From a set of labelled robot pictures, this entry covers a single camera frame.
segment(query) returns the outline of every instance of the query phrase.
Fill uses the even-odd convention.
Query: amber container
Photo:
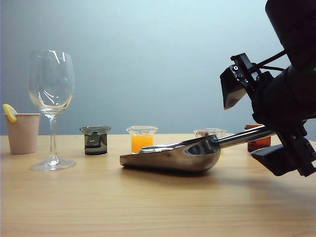
[[[262,124],[247,124],[245,129],[250,129],[254,127],[262,126]],[[248,142],[247,149],[252,152],[259,148],[269,147],[271,145],[271,137],[261,138],[252,142]]]

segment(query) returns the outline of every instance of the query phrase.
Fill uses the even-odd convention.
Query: metal scoop
[[[122,166],[202,172],[213,167],[222,148],[274,135],[274,131],[259,126],[243,132],[217,138],[209,135],[192,140],[143,147],[138,154],[122,155]]]

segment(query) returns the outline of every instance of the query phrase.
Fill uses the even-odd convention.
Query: beige paper cup
[[[36,152],[40,114],[16,114],[16,122],[6,117],[11,154]]]

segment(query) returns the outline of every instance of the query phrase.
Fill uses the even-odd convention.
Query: wine glass
[[[29,95],[31,101],[50,123],[50,154],[39,164],[31,166],[35,171],[51,171],[75,165],[73,160],[63,160],[56,151],[56,117],[69,105],[75,88],[71,57],[55,50],[32,51],[30,57]]]

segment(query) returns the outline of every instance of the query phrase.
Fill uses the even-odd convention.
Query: lemon slice
[[[15,115],[17,114],[17,112],[15,111],[15,109],[12,106],[10,106],[9,104],[3,104],[3,109],[6,113],[6,115],[8,116],[9,121],[16,122]]]

